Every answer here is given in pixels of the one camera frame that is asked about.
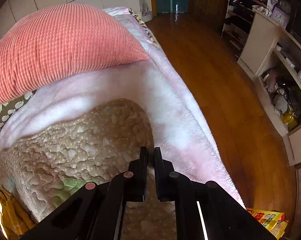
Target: beige quilted comforter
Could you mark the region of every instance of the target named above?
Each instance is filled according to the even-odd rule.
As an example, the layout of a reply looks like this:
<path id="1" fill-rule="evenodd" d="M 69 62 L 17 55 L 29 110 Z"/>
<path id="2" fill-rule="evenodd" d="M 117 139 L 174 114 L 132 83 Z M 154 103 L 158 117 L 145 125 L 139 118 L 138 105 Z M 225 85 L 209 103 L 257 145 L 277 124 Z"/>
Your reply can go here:
<path id="1" fill-rule="evenodd" d="M 130 100 L 114 100 L 1 151 L 0 185 L 41 221 L 86 182 L 126 171 L 141 146 L 154 147 L 147 115 Z M 174 205 L 157 200 L 153 180 L 149 173 L 146 202 L 127 204 L 123 239 L 176 238 Z"/>

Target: pink fleece blanket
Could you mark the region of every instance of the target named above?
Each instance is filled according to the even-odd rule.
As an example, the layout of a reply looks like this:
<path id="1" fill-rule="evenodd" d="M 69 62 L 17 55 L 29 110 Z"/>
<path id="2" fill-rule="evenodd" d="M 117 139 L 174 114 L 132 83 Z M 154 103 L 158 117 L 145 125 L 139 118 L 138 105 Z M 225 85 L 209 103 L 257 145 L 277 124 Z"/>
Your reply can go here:
<path id="1" fill-rule="evenodd" d="M 40 88 L 27 107 L 4 125 L 0 151 L 54 123 L 74 120 L 100 104 L 127 98 L 147 113 L 154 145 L 161 148 L 163 158 L 170 160 L 176 171 L 198 182 L 218 182 L 244 206 L 183 80 L 131 15 L 114 18 L 142 44 L 150 60 L 73 75 Z"/>
<path id="2" fill-rule="evenodd" d="M 0 40 L 0 104 L 76 73 L 148 59 L 103 11 L 82 4 L 39 10 Z"/>

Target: wooden door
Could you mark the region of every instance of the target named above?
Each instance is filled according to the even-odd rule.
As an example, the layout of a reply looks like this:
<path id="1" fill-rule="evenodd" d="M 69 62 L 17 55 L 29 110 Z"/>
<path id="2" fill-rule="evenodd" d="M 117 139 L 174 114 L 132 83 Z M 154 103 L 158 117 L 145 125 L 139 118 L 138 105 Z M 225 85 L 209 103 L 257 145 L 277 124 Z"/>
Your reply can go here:
<path id="1" fill-rule="evenodd" d="M 218 29 L 223 25 L 228 0 L 189 0 L 188 11 L 202 22 Z"/>

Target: yellow cloth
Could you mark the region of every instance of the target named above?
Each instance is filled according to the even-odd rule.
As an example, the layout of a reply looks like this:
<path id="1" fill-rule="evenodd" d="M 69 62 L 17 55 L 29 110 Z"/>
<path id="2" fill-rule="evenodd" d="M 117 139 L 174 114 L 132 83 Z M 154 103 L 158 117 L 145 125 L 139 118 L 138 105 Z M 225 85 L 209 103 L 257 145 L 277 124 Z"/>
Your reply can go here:
<path id="1" fill-rule="evenodd" d="M 0 188 L 0 213 L 0 223 L 8 240 L 18 240 L 19 235 L 35 226 L 17 200 L 4 188 Z"/>

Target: coral knit pillow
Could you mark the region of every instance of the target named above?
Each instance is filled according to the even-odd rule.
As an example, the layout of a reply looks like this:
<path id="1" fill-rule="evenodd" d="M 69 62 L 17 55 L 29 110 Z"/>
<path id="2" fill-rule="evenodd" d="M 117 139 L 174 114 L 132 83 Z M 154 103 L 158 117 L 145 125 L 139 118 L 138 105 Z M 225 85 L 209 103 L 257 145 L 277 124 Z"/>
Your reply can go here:
<path id="1" fill-rule="evenodd" d="M 148 58 L 105 12 L 83 4 L 47 7 L 0 40 L 0 104 L 76 73 Z"/>

